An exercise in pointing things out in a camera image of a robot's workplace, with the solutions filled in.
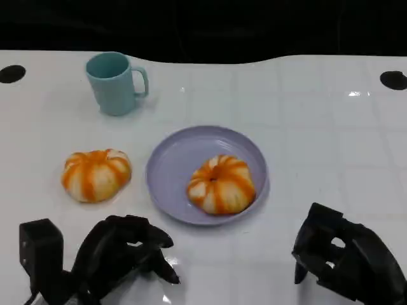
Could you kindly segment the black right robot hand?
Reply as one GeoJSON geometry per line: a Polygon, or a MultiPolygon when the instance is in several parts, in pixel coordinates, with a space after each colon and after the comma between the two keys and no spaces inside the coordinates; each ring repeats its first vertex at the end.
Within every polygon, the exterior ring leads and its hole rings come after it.
{"type": "Polygon", "coordinates": [[[294,242],[294,282],[308,273],[317,284],[363,304],[406,304],[406,278],[392,252],[371,229],[313,203],[294,242]]]}

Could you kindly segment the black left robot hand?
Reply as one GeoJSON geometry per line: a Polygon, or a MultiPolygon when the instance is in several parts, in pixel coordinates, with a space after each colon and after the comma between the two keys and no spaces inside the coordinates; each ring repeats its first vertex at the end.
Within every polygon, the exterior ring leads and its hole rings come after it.
{"type": "Polygon", "coordinates": [[[180,278],[162,249],[172,238],[147,218],[110,215],[98,222],[81,244],[71,274],[80,304],[100,304],[131,272],[154,272],[171,284],[180,278]]]}

